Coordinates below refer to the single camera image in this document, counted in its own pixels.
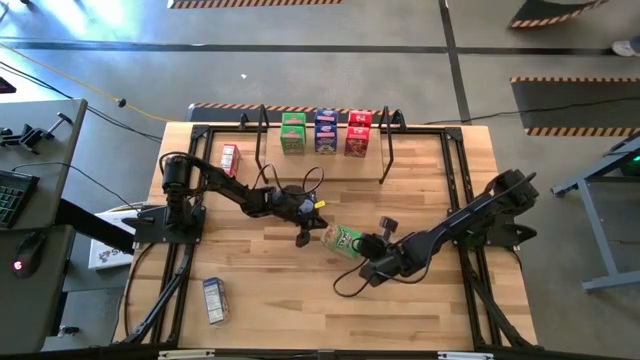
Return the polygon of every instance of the shoe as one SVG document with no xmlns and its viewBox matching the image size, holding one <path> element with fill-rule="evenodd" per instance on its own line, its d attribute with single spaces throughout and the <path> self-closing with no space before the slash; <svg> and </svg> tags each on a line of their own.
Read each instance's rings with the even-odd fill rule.
<svg viewBox="0 0 640 360">
<path fill-rule="evenodd" d="M 611 46 L 611 49 L 614 53 L 620 56 L 640 56 L 640 53 L 637 53 L 631 47 L 631 42 L 629 41 L 616 41 Z"/>
</svg>

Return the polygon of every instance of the black cable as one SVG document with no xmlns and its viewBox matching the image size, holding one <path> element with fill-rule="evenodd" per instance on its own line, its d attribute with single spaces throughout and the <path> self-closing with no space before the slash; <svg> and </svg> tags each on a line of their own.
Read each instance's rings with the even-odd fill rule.
<svg viewBox="0 0 640 360">
<path fill-rule="evenodd" d="M 302 192 L 302 193 L 300 193 L 300 194 L 293 194 L 293 193 L 290 193 L 290 192 L 286 191 L 286 190 L 282 187 L 282 185 L 280 184 L 280 178 L 278 178 L 278 172 L 276 171 L 276 167 L 275 167 L 275 166 L 273 166 L 273 164 L 266 164 L 266 165 L 264 165 L 264 166 L 262 167 L 262 169 L 260 169 L 260 171 L 258 172 L 258 175 L 256 176 L 256 181 L 253 183 L 253 187 L 251 188 L 251 190 L 255 189 L 255 188 L 256 188 L 256 186 L 258 186 L 258 181 L 260 180 L 260 175 L 262 175 L 262 174 L 264 173 L 264 171 L 265 171 L 267 168 L 269 168 L 269 167 L 271 168 L 271 171 L 273 171 L 273 177 L 274 177 L 274 179 L 276 180 L 276 185 L 278 186 L 278 189 L 280 189 L 280 191 L 282 191 L 283 193 L 286 193 L 286 194 L 289 194 L 289 195 L 309 195 L 309 194 L 311 194 L 312 192 L 316 191 L 316 190 L 320 187 L 320 185 L 322 185 L 322 182 L 324 181 L 324 169 L 323 169 L 322 167 L 320 167 L 320 166 L 316 166 L 316 167 L 314 167 L 314 168 L 311 168 L 311 169 L 307 172 L 307 174 L 304 176 L 304 179 L 302 180 L 302 191 L 303 191 L 303 192 Z M 320 180 L 318 180 L 318 182 L 316 183 L 316 185 L 315 185 L 313 188 L 311 188 L 310 190 L 305 190 L 305 188 L 304 188 L 304 187 L 305 187 L 305 185 L 306 185 L 307 179 L 309 178 L 309 175 L 310 175 L 314 170 L 317 170 L 317 169 L 320 169 L 320 171 L 322 172 L 322 175 L 320 175 Z"/>
<path fill-rule="evenodd" d="M 595 105 L 608 104 L 608 103 L 614 103 L 614 102 L 620 102 L 620 101 L 636 101 L 636 100 L 640 100 L 640 96 L 628 96 L 628 97 L 613 98 L 613 99 L 593 101 L 593 102 L 587 102 L 587 103 L 575 103 L 575 104 L 555 106 L 550 108 L 535 108 L 535 109 L 518 110 L 518 111 L 501 111 L 495 114 L 476 116 L 466 120 L 430 121 L 430 122 L 424 123 L 424 125 L 440 124 L 440 123 L 448 123 L 448 122 L 459 122 L 461 124 L 464 124 L 474 120 L 488 119 L 488 118 L 502 116 L 502 115 L 522 115 L 522 114 L 530 114 L 530 113 L 538 113 L 538 112 L 549 112 L 549 111 L 565 110 L 565 109 L 574 108 L 574 107 L 595 106 Z"/>
<path fill-rule="evenodd" d="M 65 94 L 61 90 L 59 90 L 59 89 L 53 87 L 52 85 L 46 83 L 44 80 L 41 80 L 41 79 L 39 79 L 39 78 L 37 78 L 37 77 L 35 77 L 33 75 L 30 75 L 30 74 L 28 74 L 26 72 L 23 72 L 21 70 L 18 70 L 16 68 L 12 67 L 11 65 L 7 65 L 6 63 L 4 63 L 2 61 L 0 61 L 0 65 L 6 67 L 6 68 L 0 67 L 0 69 L 4 70 L 4 71 L 6 71 L 6 72 L 8 72 L 10 74 L 13 74 L 15 76 L 19 76 L 19 77 L 21 77 L 23 79 L 26 79 L 26 80 L 29 80 L 32 83 L 34 83 L 34 84 L 36 84 L 38 86 L 41 86 L 41 87 L 43 87 L 45 89 L 51 90 L 53 92 L 56 92 L 59 95 L 65 97 L 67 99 L 73 99 L 73 97 L 69 96 L 68 94 Z M 147 138 L 147 139 L 149 139 L 149 140 L 151 140 L 153 142 L 156 142 L 158 144 L 160 143 L 160 140 L 162 140 L 162 138 L 159 137 L 159 136 L 155 136 L 155 135 L 151 135 L 151 134 L 147 134 L 147 133 L 135 130 L 134 128 L 130 127 L 129 125 L 126 125 L 125 123 L 112 118 L 111 116 L 105 114 L 104 112 L 102 112 L 102 111 L 100 111 L 100 110 L 98 110 L 98 109 L 96 109 L 96 108 L 94 108 L 92 106 L 88 106 L 87 110 L 89 112 L 91 112 L 92 114 L 98 116 L 99 118 L 105 120 L 106 122 L 108 122 L 108 123 L 110 123 L 110 124 L 112 124 L 114 126 L 117 126 L 117 127 L 121 128 L 121 129 L 124 129 L 124 130 L 127 130 L 127 131 L 131 131 L 131 132 L 136 133 L 138 135 L 141 135 L 141 136 L 143 136 L 143 137 L 145 137 L 145 138 Z"/>
<path fill-rule="evenodd" d="M 147 251 L 149 251 L 153 247 L 153 245 L 155 245 L 155 243 L 151 243 L 146 248 L 144 248 L 144 250 L 142 250 L 142 253 L 140 253 L 140 256 L 138 256 L 138 260 L 136 260 L 136 262 L 132 265 L 131 274 L 129 275 L 129 283 L 127 284 L 127 288 L 124 290 L 124 308 L 122 309 L 122 311 L 124 313 L 123 318 L 124 318 L 125 336 L 129 336 L 129 314 L 127 312 L 127 306 L 129 305 L 129 290 L 131 289 L 131 285 L 136 275 L 136 270 L 138 269 L 138 265 L 140 265 L 140 263 L 142 262 L 142 259 L 147 254 Z"/>
<path fill-rule="evenodd" d="M 516 249 L 511 246 L 505 246 L 504 248 L 507 249 L 508 252 L 512 253 L 513 256 L 515 256 L 516 260 L 518 261 L 518 265 L 520 266 L 520 272 L 522 272 L 522 260 L 520 260 L 520 255 L 518 255 Z"/>
<path fill-rule="evenodd" d="M 59 162 L 59 161 L 41 162 L 41 163 L 29 163 L 29 164 L 18 165 L 16 167 L 14 167 L 13 169 L 11 169 L 11 171 L 16 171 L 16 169 L 19 169 L 19 168 L 22 168 L 22 167 L 40 166 L 40 165 L 62 165 L 62 166 L 66 166 L 66 167 L 69 167 L 71 169 L 74 169 L 75 171 L 77 171 L 80 174 L 84 175 L 87 179 L 91 180 L 94 184 L 100 186 L 101 188 L 103 188 L 108 193 L 110 193 L 110 194 L 114 195 L 115 197 L 117 197 L 118 199 L 120 199 L 120 201 L 122 201 L 123 203 L 127 204 L 127 206 L 129 206 L 131 209 L 135 210 L 136 212 L 140 212 L 140 210 L 136 209 L 133 205 L 129 204 L 129 202 L 127 202 L 127 200 L 123 199 L 122 196 L 118 195 L 114 191 L 112 191 L 109 188 L 107 188 L 106 186 L 102 185 L 101 183 L 99 183 L 96 179 L 92 178 L 91 176 L 85 174 L 84 171 L 82 171 L 82 170 L 78 169 L 77 167 L 75 167 L 73 165 L 70 165 L 70 164 L 65 164 L 65 163 Z"/>
<path fill-rule="evenodd" d="M 343 298 L 352 298 L 352 297 L 354 297 L 354 296 L 358 296 L 358 294 L 360 294 L 360 293 L 364 290 L 364 288 L 366 288 L 366 287 L 367 287 L 367 285 L 369 285 L 369 282 L 371 281 L 371 279 L 373 279 L 373 275 L 369 276 L 369 278 L 364 282 L 364 284 L 362 284 L 362 286 L 361 286 L 358 290 L 356 290 L 355 292 L 353 292 L 353 293 L 350 293 L 350 294 L 341 293 L 340 291 L 338 291 L 338 288 L 336 288 L 336 285 L 338 285 L 338 283 L 340 282 L 340 280 L 344 279 L 347 275 L 351 274 L 352 272 L 354 272 L 354 271 L 356 271 L 356 270 L 360 269 L 360 268 L 361 268 L 361 267 L 362 267 L 366 262 L 367 262 L 367 259 L 364 259 L 364 260 L 360 263 L 360 265 L 358 265 L 358 266 L 356 266 L 355 268 L 353 268 L 353 269 L 351 269 L 351 270 L 347 271 L 346 273 L 344 273 L 344 274 L 342 274 L 342 275 L 338 276 L 338 278 L 336 279 L 336 281 L 334 281 L 334 282 L 333 282 L 333 291 L 334 291 L 338 296 L 341 296 L 341 297 L 343 297 Z"/>
</svg>

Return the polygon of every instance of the concrete floor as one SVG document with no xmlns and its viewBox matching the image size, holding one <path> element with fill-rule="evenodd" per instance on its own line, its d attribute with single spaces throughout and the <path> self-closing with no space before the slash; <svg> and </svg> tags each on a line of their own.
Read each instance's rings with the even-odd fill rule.
<svg viewBox="0 0 640 360">
<path fill-rule="evenodd" d="M 342 5 L 168 10 L 163 1 L 34 1 L 0 6 L 0 37 L 38 41 L 131 41 L 187 44 L 446 46 L 438 0 L 345 0 Z M 449 0 L 454 35 L 465 47 L 606 48 L 636 35 L 636 0 L 619 0 L 571 22 L 525 33 L 505 29 L 521 4 L 512 0 Z M 409 122 L 459 118 L 446 54 L 219 53 L 25 50 L 68 74 L 155 114 L 183 119 L 194 102 L 401 108 Z M 18 66 L 130 126 L 162 135 L 164 124 L 112 102 L 6 51 Z M 460 56 L 471 116 L 514 110 L 511 76 L 638 76 L 640 61 L 611 56 Z M 55 94 L 2 73 L 19 93 L 1 102 Z M 522 246 L 524 279 L 541 345 L 561 351 L 640 358 L 640 286 L 587 295 L 580 281 L 604 275 L 577 194 L 546 190 L 597 160 L 620 138 L 523 135 L 518 117 L 490 127 L 501 170 L 537 171 L 541 196 L 520 222 L 539 236 Z M 147 196 L 158 144 L 88 115 L 74 157 L 82 168 L 129 201 Z M 120 205 L 82 177 L 70 175 L 65 196 L 89 211 Z M 49 339 L 45 349 L 107 344 L 121 289 L 75 292 L 63 322 L 82 336 Z M 82 303 L 95 304 L 87 312 Z"/>
</svg>

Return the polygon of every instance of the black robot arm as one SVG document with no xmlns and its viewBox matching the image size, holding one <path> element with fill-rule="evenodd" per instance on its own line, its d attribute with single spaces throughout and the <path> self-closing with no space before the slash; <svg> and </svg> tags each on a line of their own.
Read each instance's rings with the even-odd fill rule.
<svg viewBox="0 0 640 360">
<path fill-rule="evenodd" d="M 316 208 L 317 197 L 315 191 L 305 191 L 297 185 L 289 185 L 282 189 L 266 186 L 249 188 L 229 176 L 221 168 L 215 167 L 197 157 L 182 152 L 171 152 L 160 158 L 166 159 L 163 168 L 163 189 L 167 194 L 170 212 L 168 218 L 180 223 L 189 223 L 189 197 L 199 197 L 205 191 L 217 192 L 229 200 L 237 203 L 242 212 L 252 218 L 273 215 L 300 227 L 300 234 L 296 238 L 296 246 L 302 247 L 309 242 L 309 231 L 324 229 L 328 223 L 320 216 Z M 198 189 L 189 189 L 191 169 L 200 170 L 205 181 Z M 167 225 L 175 226 L 176 221 L 168 221 Z"/>
<path fill-rule="evenodd" d="M 503 225 L 497 224 L 498 219 L 520 215 L 533 206 L 538 196 L 530 184 L 534 176 L 535 173 L 525 177 L 519 170 L 500 174 L 482 194 L 444 222 L 429 231 L 411 233 L 396 243 L 389 243 L 388 231 L 385 236 L 366 235 L 360 253 L 369 261 L 360 269 L 360 276 L 378 286 L 397 275 L 408 277 L 421 269 L 428 271 L 431 258 L 449 240 L 466 247 L 484 245 L 487 233 L 494 226 Z M 508 229 L 518 243 L 536 235 L 530 228 L 510 225 Z"/>
</svg>

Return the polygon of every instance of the cable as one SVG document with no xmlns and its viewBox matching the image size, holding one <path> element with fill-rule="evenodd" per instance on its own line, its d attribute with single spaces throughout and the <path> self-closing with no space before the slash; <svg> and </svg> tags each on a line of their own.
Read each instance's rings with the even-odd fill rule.
<svg viewBox="0 0 640 360">
<path fill-rule="evenodd" d="M 4 63 L 2 61 L 0 61 L 0 65 L 3 66 L 3 67 L 0 67 L 0 69 L 4 70 L 4 71 L 6 71 L 6 72 L 8 72 L 10 74 L 13 74 L 15 76 L 19 76 L 19 77 L 21 77 L 23 79 L 26 79 L 26 80 L 29 80 L 32 83 L 34 83 L 34 84 L 36 84 L 38 86 L 41 86 L 41 87 L 43 87 L 45 89 L 51 90 L 53 92 L 56 92 L 59 95 L 65 97 L 67 99 L 73 99 L 73 97 L 71 97 L 68 94 L 65 94 L 64 92 L 62 92 L 61 90 L 53 87 L 52 85 L 48 84 L 44 80 L 41 80 L 41 79 L 39 79 L 39 78 L 37 78 L 37 77 L 35 77 L 33 75 L 30 75 L 30 74 L 28 74 L 26 72 L 23 72 L 21 70 L 18 70 L 16 68 L 12 67 L 11 65 L 7 65 L 6 63 Z M 114 126 L 117 126 L 117 127 L 121 128 L 121 129 L 124 129 L 124 130 L 128 130 L 128 131 L 134 132 L 136 134 L 139 134 L 139 135 L 141 135 L 141 136 L 143 136 L 143 137 L 145 137 L 145 138 L 147 138 L 147 139 L 149 139 L 149 140 L 151 140 L 153 142 L 156 142 L 158 144 L 160 143 L 160 140 L 162 140 L 162 138 L 159 137 L 159 136 L 155 136 L 155 135 L 151 135 L 151 134 L 147 134 L 147 133 L 143 133 L 141 131 L 135 130 L 132 127 L 130 127 L 130 126 L 128 126 L 128 125 L 126 125 L 126 124 L 124 124 L 124 123 L 122 123 L 122 122 L 120 122 L 120 121 L 118 121 L 118 120 L 116 120 L 116 119 L 114 119 L 112 117 L 110 117 L 109 115 L 105 114 L 104 112 L 102 112 L 102 111 L 100 111 L 100 110 L 98 110 L 98 109 L 96 109 L 96 108 L 94 108 L 92 106 L 88 106 L 87 110 L 89 110 L 89 112 L 91 112 L 92 114 L 98 116 L 99 118 L 105 120 L 106 122 L 108 122 L 108 123 L 110 123 L 110 124 L 112 124 Z"/>
<path fill-rule="evenodd" d="M 341 293 L 340 291 L 338 291 L 338 288 L 336 288 L 336 285 L 338 285 L 338 282 L 340 282 L 340 280 L 344 279 L 347 275 L 351 274 L 352 272 L 360 269 L 365 263 L 367 262 L 367 259 L 364 259 L 360 265 L 356 266 L 355 268 L 347 271 L 346 273 L 338 276 L 338 278 L 336 279 L 336 281 L 333 282 L 333 291 L 338 295 L 341 296 L 343 298 L 352 298 L 354 296 L 358 296 L 363 290 L 364 288 L 367 287 L 367 285 L 369 285 L 369 282 L 371 281 L 371 279 L 373 279 L 373 275 L 369 276 L 369 278 L 364 282 L 364 284 L 362 284 L 362 286 L 356 290 L 353 293 L 350 294 L 345 294 L 345 293 Z"/>
<path fill-rule="evenodd" d="M 518 265 L 520 266 L 520 272 L 522 272 L 522 260 L 520 260 L 520 255 L 518 255 L 516 249 L 511 246 L 505 246 L 504 248 L 507 249 L 508 252 L 512 253 L 513 256 L 515 256 L 516 260 L 518 261 Z"/>
<path fill-rule="evenodd" d="M 266 165 L 264 165 L 264 166 L 260 169 L 260 171 L 258 172 L 258 175 L 256 176 L 256 181 L 253 183 L 253 187 L 251 187 L 251 190 L 255 189 L 255 188 L 256 188 L 256 186 L 258 186 L 258 181 L 260 180 L 260 175 L 262 175 L 262 174 L 264 173 L 264 171 L 265 171 L 268 167 L 270 167 L 270 168 L 271 168 L 271 171 L 273 171 L 273 177 L 274 177 L 274 179 L 276 180 L 276 185 L 278 186 L 278 189 L 279 189 L 280 191 L 282 191 L 283 193 L 287 193 L 287 194 L 289 194 L 289 195 L 309 195 L 309 194 L 311 194 L 312 192 L 316 191 L 316 190 L 320 187 L 320 185 L 322 185 L 322 182 L 324 181 L 324 169 L 323 169 L 322 167 L 320 167 L 320 166 L 316 166 L 316 167 L 314 167 L 314 168 L 311 168 L 309 171 L 307 171 L 307 174 L 304 176 L 304 179 L 302 180 L 302 191 L 303 191 L 303 192 L 302 192 L 302 193 L 299 193 L 299 194 L 293 194 L 293 193 L 290 193 L 290 192 L 286 191 L 286 190 L 282 187 L 282 185 L 280 184 L 280 178 L 278 178 L 278 172 L 276 171 L 276 167 L 275 167 L 275 166 L 273 166 L 273 164 L 266 164 Z M 306 182 L 307 182 L 307 179 L 309 178 L 309 175 L 310 175 L 314 170 L 317 170 L 317 169 L 319 169 L 319 170 L 322 172 L 322 175 L 320 175 L 320 180 L 318 180 L 318 182 L 316 183 L 316 185 L 315 185 L 313 188 L 311 188 L 310 190 L 305 190 L 305 184 L 306 184 Z"/>
<path fill-rule="evenodd" d="M 85 174 L 84 171 L 78 169 L 77 167 L 70 165 L 70 164 L 65 164 L 63 162 L 59 162 L 59 161 L 52 161 L 52 162 L 41 162 L 41 163 L 29 163 L 29 164 L 21 164 L 18 165 L 16 167 L 14 167 L 13 169 L 11 169 L 11 171 L 16 171 L 16 169 L 22 168 L 22 167 L 27 167 L 27 166 L 40 166 L 40 165 L 62 165 L 62 166 L 66 166 L 69 168 L 74 169 L 75 171 L 79 172 L 80 174 L 84 175 L 87 179 L 91 180 L 94 184 L 100 186 L 101 188 L 103 188 L 105 191 L 107 191 L 108 193 L 114 195 L 115 197 L 117 197 L 118 199 L 120 199 L 123 203 L 127 204 L 131 209 L 135 210 L 136 212 L 140 212 L 140 210 L 136 209 L 133 205 L 131 205 L 130 203 L 127 202 L 127 200 L 123 199 L 122 196 L 118 195 L 117 193 L 115 193 L 114 191 L 110 190 L 109 188 L 107 188 L 106 186 L 102 185 L 101 183 L 99 183 L 97 180 L 95 180 L 94 178 L 92 178 L 91 176 Z"/>
<path fill-rule="evenodd" d="M 127 288 L 124 290 L 124 334 L 129 336 L 129 314 L 127 312 L 127 306 L 129 305 L 129 290 L 131 289 L 131 285 L 133 284 L 133 279 L 136 275 L 136 270 L 138 269 L 138 265 L 142 262 L 142 259 L 147 254 L 147 252 L 155 245 L 155 243 L 149 244 L 142 252 L 140 256 L 138 256 L 138 260 L 132 265 L 131 274 L 129 275 L 129 283 L 127 284 Z"/>
<path fill-rule="evenodd" d="M 424 123 L 423 125 L 432 125 L 432 124 L 440 124 L 440 123 L 448 123 L 448 122 L 460 122 L 461 124 L 464 124 L 474 120 L 488 119 L 488 118 L 502 116 L 502 115 L 522 115 L 522 114 L 530 114 L 530 113 L 537 113 L 537 112 L 549 112 L 549 111 L 565 110 L 573 107 L 587 107 L 587 106 L 595 106 L 595 105 L 608 104 L 608 103 L 614 103 L 614 102 L 636 101 L 636 100 L 640 100 L 640 96 L 628 96 L 628 97 L 613 98 L 613 99 L 600 100 L 600 101 L 587 102 L 587 103 L 575 103 L 575 104 L 562 105 L 562 106 L 556 106 L 556 107 L 550 107 L 550 108 L 535 108 L 535 109 L 518 110 L 518 111 L 501 111 L 495 114 L 476 116 L 466 120 L 430 121 L 430 122 Z"/>
<path fill-rule="evenodd" d="M 142 115 L 144 115 L 144 116 L 146 116 L 146 117 L 148 117 L 150 119 L 153 119 L 153 120 L 160 120 L 160 121 L 165 121 L 165 122 L 177 121 L 177 120 L 173 120 L 173 119 L 166 119 L 166 118 L 163 118 L 163 117 L 160 117 L 160 116 L 156 116 L 156 115 L 153 115 L 153 114 L 149 114 L 148 112 L 142 111 L 141 109 L 139 109 L 139 108 L 137 108 L 137 107 L 135 107 L 133 105 L 127 104 L 125 99 L 118 99 L 115 96 L 113 96 L 113 95 L 111 95 L 111 94 L 109 94 L 109 93 L 107 93 L 105 91 L 97 89 L 97 88 L 95 88 L 95 87 L 93 87 L 93 86 L 91 86 L 91 85 L 89 85 L 89 84 L 87 84 L 85 82 L 82 82 L 82 81 L 80 81 L 80 80 L 78 80 L 76 78 L 71 77 L 70 75 L 67 75 L 67 74 L 63 73 L 62 71 L 60 71 L 60 70 L 58 70 L 58 69 L 56 69 L 56 68 L 54 68 L 52 66 L 49 66 L 49 65 L 47 65 L 47 64 L 45 64 L 43 62 L 40 62 L 40 61 L 38 61 L 38 60 L 36 60 L 36 59 L 34 59 L 34 58 L 32 58 L 32 57 L 20 52 L 20 51 L 10 47 L 9 45 L 7 45 L 5 43 L 0 42 L 0 47 L 3 47 L 5 49 L 11 51 L 12 53 L 22 57 L 22 58 L 25 58 L 25 59 L 31 61 L 32 63 L 38 64 L 38 65 L 42 66 L 43 68 L 45 68 L 47 70 L 53 71 L 54 73 L 64 77 L 65 79 L 73 81 L 74 83 L 76 83 L 76 84 L 78 84 L 80 86 L 83 86 L 83 87 L 95 92 L 96 94 L 99 94 L 99 95 L 102 95 L 102 96 L 106 97 L 107 99 L 117 103 L 119 107 L 126 106 L 129 109 L 131 109 L 133 111 L 136 111 L 136 112 L 138 112 L 138 113 L 140 113 L 140 114 L 142 114 Z"/>
</svg>

